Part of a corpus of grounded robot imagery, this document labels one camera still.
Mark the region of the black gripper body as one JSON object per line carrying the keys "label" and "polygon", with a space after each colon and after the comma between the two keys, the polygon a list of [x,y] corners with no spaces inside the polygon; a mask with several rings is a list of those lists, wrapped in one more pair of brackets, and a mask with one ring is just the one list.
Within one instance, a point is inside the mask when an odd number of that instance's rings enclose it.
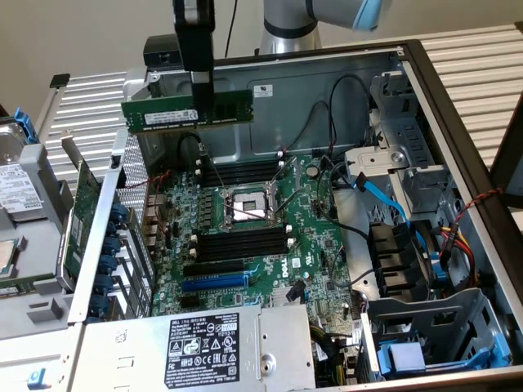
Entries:
{"label": "black gripper body", "polygon": [[178,45],[186,71],[213,70],[214,1],[178,2]]}

